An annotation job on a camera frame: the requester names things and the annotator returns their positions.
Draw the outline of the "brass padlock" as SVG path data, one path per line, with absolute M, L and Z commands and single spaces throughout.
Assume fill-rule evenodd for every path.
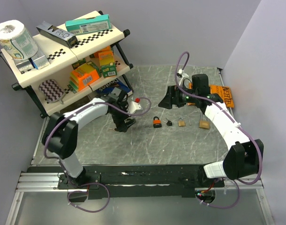
M 201 114 L 201 118 L 199 121 L 199 128 L 210 129 L 209 119 L 206 116 L 204 116 L 203 114 Z
M 184 119 L 182 117 L 179 117 L 178 119 L 178 126 L 179 127 L 184 127 L 186 125 Z

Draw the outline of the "orange padlock with keys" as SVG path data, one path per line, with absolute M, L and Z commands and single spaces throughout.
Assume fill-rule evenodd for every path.
M 161 128 L 162 123 L 158 116 L 153 117 L 153 127 L 154 128 Z

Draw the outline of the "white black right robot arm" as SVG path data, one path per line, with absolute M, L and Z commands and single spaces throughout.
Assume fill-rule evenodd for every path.
M 192 76 L 191 88 L 186 88 L 184 81 L 188 75 L 180 69 L 176 74 L 177 84 L 168 86 L 159 107 L 172 109 L 175 105 L 183 107 L 193 103 L 209 119 L 223 137 L 228 153 L 224 160 L 203 166 L 198 174 L 198 183 L 208 187 L 215 178 L 238 180 L 252 174 L 260 177 L 263 163 L 263 143 L 252 139 L 236 122 L 219 94 L 211 93 L 208 76 Z

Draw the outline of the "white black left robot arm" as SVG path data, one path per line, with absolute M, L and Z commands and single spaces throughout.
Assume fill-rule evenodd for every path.
M 135 123 L 129 113 L 127 92 L 114 88 L 71 112 L 52 114 L 42 137 L 44 156 L 58 160 L 74 188 L 83 187 L 89 180 L 75 153 L 81 129 L 95 119 L 110 114 L 114 130 L 126 132 Z

